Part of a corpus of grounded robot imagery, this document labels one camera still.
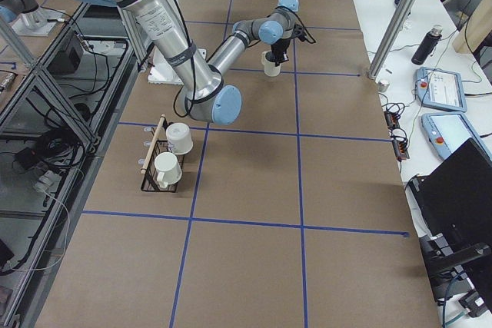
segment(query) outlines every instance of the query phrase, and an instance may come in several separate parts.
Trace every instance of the black monitor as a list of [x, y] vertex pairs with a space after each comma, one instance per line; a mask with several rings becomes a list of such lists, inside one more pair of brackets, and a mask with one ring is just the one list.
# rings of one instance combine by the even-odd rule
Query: black monitor
[[[470, 138], [419, 184], [422, 215], [433, 235], [454, 252], [477, 243], [492, 247], [492, 160]], [[463, 265], [492, 309], [492, 255]]]

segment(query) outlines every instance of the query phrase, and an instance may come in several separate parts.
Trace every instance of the black cylinder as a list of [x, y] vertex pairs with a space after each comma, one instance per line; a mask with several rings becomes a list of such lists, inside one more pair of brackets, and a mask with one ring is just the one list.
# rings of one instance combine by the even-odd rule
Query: black cylinder
[[439, 25], [435, 25], [432, 30], [430, 30], [422, 40], [420, 46], [412, 57], [412, 63], [415, 65], [421, 65], [425, 62], [429, 54], [434, 50], [437, 43], [441, 38], [441, 32], [443, 28]]

